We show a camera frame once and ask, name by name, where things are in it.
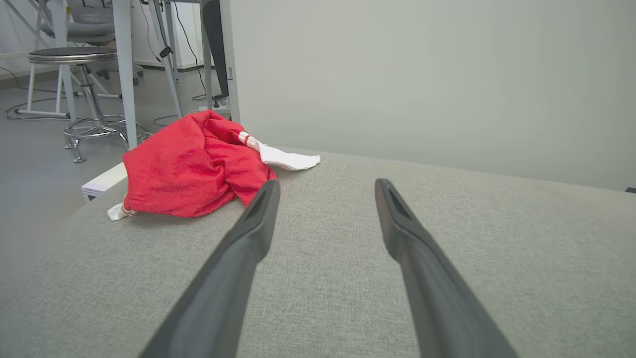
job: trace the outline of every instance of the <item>white box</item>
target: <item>white box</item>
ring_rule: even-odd
[[[113,185],[122,181],[126,176],[128,176],[126,167],[123,163],[117,164],[105,173],[100,174],[97,178],[81,186],[81,193],[84,196],[84,200],[89,202],[95,199]]]

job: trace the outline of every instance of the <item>gray floor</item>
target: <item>gray floor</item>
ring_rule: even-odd
[[[219,93],[218,83],[212,93]],[[121,93],[118,74],[102,80],[107,90]],[[56,81],[37,83],[36,88],[54,89]],[[198,73],[181,74],[177,84],[184,113],[197,110],[204,101],[192,101],[203,94]],[[35,92],[36,99],[55,97],[47,92]],[[0,91],[0,108],[10,108],[26,102],[27,91],[7,89]],[[76,97],[79,117],[89,115],[82,97]],[[119,99],[101,99],[105,113],[123,114]],[[62,101],[66,111],[66,102]],[[55,101],[34,104],[34,110],[50,111]],[[158,117],[175,114],[168,92],[165,72],[145,70],[138,86],[135,86],[137,121],[150,132],[162,127],[153,124]],[[105,138],[82,143],[87,157],[83,163],[73,163],[73,155],[64,149],[62,129],[67,122],[43,120],[27,122],[6,120],[0,115],[0,275],[28,267],[33,259],[55,247],[56,239],[50,236],[52,226],[59,224],[84,205],[80,187],[121,162],[125,151],[119,138]],[[169,124],[176,117],[159,120]]]

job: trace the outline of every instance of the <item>metal stool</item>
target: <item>metal stool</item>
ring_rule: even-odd
[[[29,61],[35,64],[75,64],[79,67],[79,79],[81,88],[84,92],[88,106],[90,107],[92,117],[82,118],[72,121],[64,128],[64,137],[66,139],[66,148],[73,149],[76,158],[75,163],[86,160],[80,153],[80,141],[88,138],[98,138],[106,136],[118,135],[126,143],[128,148],[128,138],[125,135],[126,120],[111,118],[123,118],[123,115],[104,115],[97,102],[95,92],[93,92],[93,84],[90,83],[88,68],[86,64],[98,61],[107,61],[117,58],[117,51],[108,47],[59,47],[45,48],[36,50],[29,54]],[[91,122],[92,127],[78,126],[85,122]],[[139,124],[137,124],[137,132],[141,133],[140,138],[145,139],[146,132]]]

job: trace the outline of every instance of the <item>gray wall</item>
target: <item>gray wall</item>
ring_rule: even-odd
[[[636,186],[636,1],[232,1],[259,140]]]

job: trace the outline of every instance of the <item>gray upholstered bench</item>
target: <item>gray upholstered bench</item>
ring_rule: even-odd
[[[320,154],[309,171],[277,171],[238,356],[418,356],[375,208],[386,177],[521,357],[633,357],[636,195]],[[68,218],[33,277],[1,288],[0,356],[135,357],[244,209],[111,222],[126,184]]]

